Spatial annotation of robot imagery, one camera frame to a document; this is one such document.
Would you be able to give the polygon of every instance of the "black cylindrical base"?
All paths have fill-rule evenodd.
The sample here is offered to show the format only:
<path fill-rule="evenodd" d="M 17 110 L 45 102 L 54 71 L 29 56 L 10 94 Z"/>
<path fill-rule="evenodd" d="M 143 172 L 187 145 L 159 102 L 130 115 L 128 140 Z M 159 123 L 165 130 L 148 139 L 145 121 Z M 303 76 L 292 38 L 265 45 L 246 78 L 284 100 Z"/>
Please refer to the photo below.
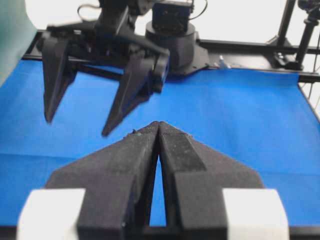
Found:
<path fill-rule="evenodd" d="M 146 25 L 145 37 L 160 47 L 170 51 L 170 67 L 178 69 L 190 64 L 195 55 L 196 28 L 189 23 L 188 31 L 182 34 L 157 31 L 152 22 Z"/>

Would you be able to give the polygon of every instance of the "cable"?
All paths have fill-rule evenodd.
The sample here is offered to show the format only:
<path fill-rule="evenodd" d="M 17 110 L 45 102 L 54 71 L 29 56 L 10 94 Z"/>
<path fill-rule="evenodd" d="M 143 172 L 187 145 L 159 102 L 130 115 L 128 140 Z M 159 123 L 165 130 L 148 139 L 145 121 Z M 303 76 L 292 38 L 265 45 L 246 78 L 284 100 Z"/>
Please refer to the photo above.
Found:
<path fill-rule="evenodd" d="M 309 96 L 308 96 L 308 99 L 309 99 L 309 100 L 310 100 L 310 98 L 311 98 L 311 94 L 312 94 L 312 89 L 313 89 L 313 87 L 314 87 L 314 84 L 311 83 L 310 92 L 309 92 Z"/>
<path fill-rule="evenodd" d="M 319 96 L 319 98 L 318 98 L 318 101 L 316 102 L 316 105 L 315 105 L 315 110 L 317 109 L 317 107 L 318 107 L 318 105 L 319 105 L 319 102 L 320 102 L 320 96 Z"/>
<path fill-rule="evenodd" d="M 319 33 L 319 37 L 318 37 L 318 44 L 316 46 L 316 54 L 315 54 L 315 58 L 314 58 L 314 64 L 313 64 L 313 72 L 316 72 L 316 64 L 317 64 L 317 58 L 318 58 L 318 51 L 319 51 L 319 45 L 320 45 L 320 33 Z"/>
<path fill-rule="evenodd" d="M 204 12 L 207 10 L 207 8 L 208 8 L 208 0 L 205 0 L 205 7 L 204 7 L 204 9 L 202 10 L 202 12 L 200 12 L 200 14 L 197 15 L 197 16 L 194 16 L 194 17 L 192 17 L 192 18 L 189 18 L 189 20 L 193 20 L 193 19 L 196 19 L 196 18 L 200 17 L 202 14 L 204 14 Z"/>
<path fill-rule="evenodd" d="M 80 6 L 78 7 L 77 13 L 78 13 L 79 18 L 80 18 L 83 22 L 89 22 L 89 20 L 84 19 L 84 18 L 81 16 L 80 10 L 81 10 L 82 8 L 100 9 L 101 7 L 100 7 L 100 6 L 95 6 L 95 5 L 92 5 L 92 4 L 82 4 L 82 5 L 80 5 Z"/>

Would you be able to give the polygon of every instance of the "metal rod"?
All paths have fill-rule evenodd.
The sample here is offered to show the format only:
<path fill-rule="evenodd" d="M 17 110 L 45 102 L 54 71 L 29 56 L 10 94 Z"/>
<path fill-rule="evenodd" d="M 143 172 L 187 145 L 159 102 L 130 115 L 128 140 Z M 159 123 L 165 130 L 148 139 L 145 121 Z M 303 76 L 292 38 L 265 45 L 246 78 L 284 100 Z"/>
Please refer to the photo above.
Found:
<path fill-rule="evenodd" d="M 296 4 L 296 0 L 287 0 L 286 1 L 281 24 L 280 24 L 280 29 L 279 29 L 279 33 L 278 33 L 278 36 L 279 36 L 278 42 L 277 42 L 278 46 L 283 46 L 286 42 L 286 35 L 287 35 L 288 28 L 289 28 L 290 20 L 292 17 L 292 13 L 295 8 L 295 4 Z"/>
<path fill-rule="evenodd" d="M 308 47 L 309 47 L 309 43 L 310 43 L 310 40 L 311 40 L 311 36 L 312 36 L 312 33 L 314 32 L 314 29 L 315 29 L 315 26 L 318 25 L 318 21 L 317 20 L 309 20 L 309 19 L 306 19 L 305 21 L 305 29 L 304 29 L 304 32 L 303 32 L 303 36 L 302 36 L 302 39 L 301 39 L 301 42 L 300 42 L 300 46 L 299 46 L 299 49 L 298 49 L 298 52 L 296 54 L 296 57 L 295 57 L 295 60 L 298 62 L 299 66 L 302 65 L 304 59 L 305 59 L 305 56 L 307 54 L 307 51 L 308 51 Z"/>

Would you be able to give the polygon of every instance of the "blue cloth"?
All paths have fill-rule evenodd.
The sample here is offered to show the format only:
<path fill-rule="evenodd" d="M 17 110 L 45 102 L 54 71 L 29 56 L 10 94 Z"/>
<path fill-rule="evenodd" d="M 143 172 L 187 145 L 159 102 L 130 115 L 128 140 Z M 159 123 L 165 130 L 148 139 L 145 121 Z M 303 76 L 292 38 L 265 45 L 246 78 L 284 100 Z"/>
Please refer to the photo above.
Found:
<path fill-rule="evenodd" d="M 48 125 L 42 63 L 21 61 L 0 88 L 0 225 L 17 223 L 29 191 L 54 169 L 152 121 L 168 122 L 257 170 L 278 190 L 291 225 L 320 224 L 320 124 L 297 82 L 293 73 L 235 69 L 171 78 L 161 95 L 103 138 L 117 82 L 79 73 Z M 152 209 L 163 208 L 159 184 Z M 151 223 L 165 224 L 154 212 Z"/>

